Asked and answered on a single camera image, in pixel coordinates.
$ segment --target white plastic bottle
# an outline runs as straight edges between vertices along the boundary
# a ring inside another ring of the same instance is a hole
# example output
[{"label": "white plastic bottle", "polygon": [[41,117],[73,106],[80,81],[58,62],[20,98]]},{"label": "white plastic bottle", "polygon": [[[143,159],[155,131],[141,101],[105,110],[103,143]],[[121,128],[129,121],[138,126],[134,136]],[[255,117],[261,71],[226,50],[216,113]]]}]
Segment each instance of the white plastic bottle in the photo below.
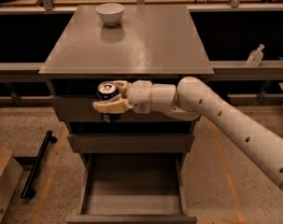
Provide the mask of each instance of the white plastic bottle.
[{"label": "white plastic bottle", "polygon": [[258,67],[262,61],[264,44],[260,44],[257,49],[254,49],[248,59],[247,59],[247,65],[250,67]]}]

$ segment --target orange line on floor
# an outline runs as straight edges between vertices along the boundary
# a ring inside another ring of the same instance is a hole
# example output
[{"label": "orange line on floor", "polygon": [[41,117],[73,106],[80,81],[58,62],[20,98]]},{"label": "orange line on floor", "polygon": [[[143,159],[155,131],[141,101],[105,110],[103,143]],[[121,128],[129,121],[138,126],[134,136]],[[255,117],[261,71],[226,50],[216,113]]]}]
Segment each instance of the orange line on floor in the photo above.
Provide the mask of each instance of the orange line on floor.
[{"label": "orange line on floor", "polygon": [[63,150],[64,144],[66,142],[67,134],[68,134],[68,131],[67,131],[66,127],[64,127],[64,131],[58,139],[58,144],[57,144],[58,149],[55,153],[55,156],[52,159],[52,163],[51,163],[51,167],[50,167],[50,173],[49,173],[49,175],[46,179],[45,187],[42,190],[40,199],[39,199],[38,204],[37,204],[37,208],[35,210],[35,214],[33,216],[32,223],[34,223],[34,224],[39,223],[39,219],[40,219],[41,214],[42,214],[42,209],[43,209],[44,203],[45,203],[45,201],[48,197],[49,191],[50,191],[50,184],[51,184],[51,181],[52,181],[52,179],[53,179],[53,177],[56,173],[58,163],[59,163],[59,159],[60,159],[60,155],[61,155],[61,152]]},{"label": "orange line on floor", "polygon": [[228,164],[227,164],[227,161],[226,161],[224,153],[223,153],[222,144],[221,144],[221,142],[218,138],[217,130],[215,128],[215,125],[211,121],[209,121],[209,126],[210,126],[210,129],[212,130],[212,133],[213,133],[214,141],[215,141],[215,144],[216,144],[216,147],[217,147],[217,152],[218,152],[221,164],[222,164],[222,168],[223,168],[223,171],[224,171],[224,174],[225,174],[225,178],[226,178],[226,181],[227,181],[227,184],[228,184],[228,188],[229,188],[231,195],[233,197],[233,203],[234,203],[235,211],[236,211],[236,214],[237,214],[237,217],[238,217],[238,221],[241,224],[245,224],[246,219],[245,219],[245,216],[242,212],[240,202],[238,201],[237,192],[235,190],[233,179],[232,179],[232,176],[229,172]]}]

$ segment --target bowl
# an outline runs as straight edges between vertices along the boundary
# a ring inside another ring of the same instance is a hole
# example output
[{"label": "bowl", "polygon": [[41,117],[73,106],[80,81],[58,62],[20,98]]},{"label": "bowl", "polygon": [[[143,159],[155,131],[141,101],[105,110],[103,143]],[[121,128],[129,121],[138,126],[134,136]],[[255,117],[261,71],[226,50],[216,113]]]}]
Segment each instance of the bowl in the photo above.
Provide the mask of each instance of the bowl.
[{"label": "bowl", "polygon": [[107,26],[118,24],[123,15],[124,6],[121,4],[102,4],[96,8],[96,12]]}]

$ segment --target open drawer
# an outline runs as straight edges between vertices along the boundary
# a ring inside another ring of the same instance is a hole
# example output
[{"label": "open drawer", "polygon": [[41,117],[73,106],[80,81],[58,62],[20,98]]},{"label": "open drawer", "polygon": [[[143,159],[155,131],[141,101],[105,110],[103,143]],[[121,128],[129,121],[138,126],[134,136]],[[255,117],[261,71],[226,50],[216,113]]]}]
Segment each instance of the open drawer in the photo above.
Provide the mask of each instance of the open drawer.
[{"label": "open drawer", "polygon": [[92,154],[78,215],[67,223],[196,223],[176,154]]}]

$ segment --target black metal stand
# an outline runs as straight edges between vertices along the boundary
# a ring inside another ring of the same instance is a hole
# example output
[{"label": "black metal stand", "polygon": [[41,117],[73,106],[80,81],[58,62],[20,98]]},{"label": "black metal stand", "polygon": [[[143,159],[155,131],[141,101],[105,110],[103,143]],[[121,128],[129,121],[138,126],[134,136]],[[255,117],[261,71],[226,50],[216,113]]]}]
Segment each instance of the black metal stand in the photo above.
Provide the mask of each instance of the black metal stand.
[{"label": "black metal stand", "polygon": [[47,134],[45,136],[45,139],[39,149],[38,155],[35,159],[35,164],[29,174],[29,177],[27,179],[27,182],[25,184],[25,187],[22,190],[21,193],[21,198],[23,199],[32,199],[35,197],[36,195],[36,191],[34,190],[33,183],[35,181],[35,177],[37,175],[37,172],[39,170],[39,166],[40,163],[42,162],[42,159],[46,153],[47,147],[48,147],[48,143],[56,143],[57,142],[57,138],[55,136],[52,135],[52,131],[47,131]]}]

